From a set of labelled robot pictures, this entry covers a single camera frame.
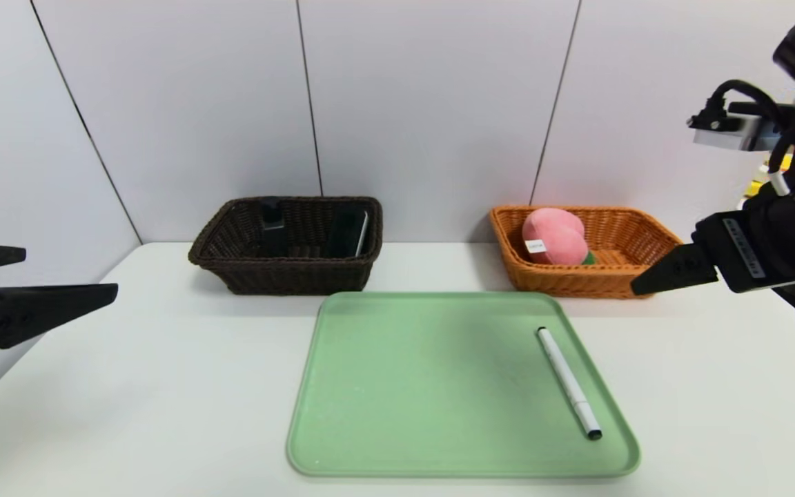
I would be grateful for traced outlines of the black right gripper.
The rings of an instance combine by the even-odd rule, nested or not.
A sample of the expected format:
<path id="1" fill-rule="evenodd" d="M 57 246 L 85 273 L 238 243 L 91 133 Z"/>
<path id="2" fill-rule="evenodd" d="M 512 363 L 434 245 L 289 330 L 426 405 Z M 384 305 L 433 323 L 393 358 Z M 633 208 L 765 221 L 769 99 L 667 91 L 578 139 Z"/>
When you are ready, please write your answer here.
<path id="1" fill-rule="evenodd" d="M 716 282 L 714 264 L 735 293 L 794 285 L 795 191 L 780 196 L 764 186 L 741 210 L 717 212 L 697 223 L 693 241 L 675 246 L 635 277 L 632 293 L 653 295 Z"/>

